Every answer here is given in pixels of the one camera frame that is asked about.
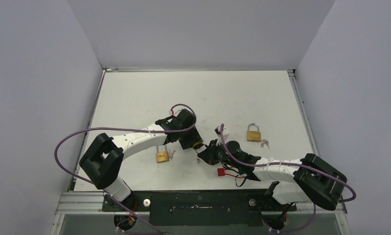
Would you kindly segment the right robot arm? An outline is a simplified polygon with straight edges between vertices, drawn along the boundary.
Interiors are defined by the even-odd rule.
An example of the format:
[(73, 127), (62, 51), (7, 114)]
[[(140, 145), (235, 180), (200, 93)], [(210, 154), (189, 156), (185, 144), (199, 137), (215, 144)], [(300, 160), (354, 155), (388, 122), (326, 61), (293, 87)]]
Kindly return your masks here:
[(277, 182), (264, 197), (271, 210), (293, 202), (312, 202), (333, 211), (341, 202), (347, 182), (344, 174), (313, 153), (295, 160), (273, 160), (243, 151), (237, 141), (222, 144), (218, 140), (208, 145), (196, 143), (193, 149), (207, 164), (221, 164), (247, 180)]

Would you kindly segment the yellow black padlock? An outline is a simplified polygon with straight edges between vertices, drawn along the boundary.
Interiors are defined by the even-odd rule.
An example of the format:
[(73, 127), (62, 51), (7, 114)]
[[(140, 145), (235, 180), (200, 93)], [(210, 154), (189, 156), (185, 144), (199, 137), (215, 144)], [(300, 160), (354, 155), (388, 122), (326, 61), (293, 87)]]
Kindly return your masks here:
[(204, 146), (204, 144), (202, 142), (197, 142), (197, 143), (194, 143), (192, 148), (194, 150), (197, 150), (197, 149), (200, 149), (202, 146)]

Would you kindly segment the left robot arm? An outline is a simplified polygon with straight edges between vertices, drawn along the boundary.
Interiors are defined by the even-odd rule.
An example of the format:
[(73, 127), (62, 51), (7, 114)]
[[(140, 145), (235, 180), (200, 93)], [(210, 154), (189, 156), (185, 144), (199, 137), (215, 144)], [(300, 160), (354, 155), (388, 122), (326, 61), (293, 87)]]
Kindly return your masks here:
[(176, 115), (159, 119), (137, 132), (110, 137), (99, 134), (80, 159), (80, 167), (97, 189), (105, 190), (114, 198), (115, 205), (127, 211), (135, 205), (130, 187), (119, 176), (123, 160), (151, 147), (178, 141), (182, 149), (202, 143), (195, 127), (196, 115), (188, 109)]

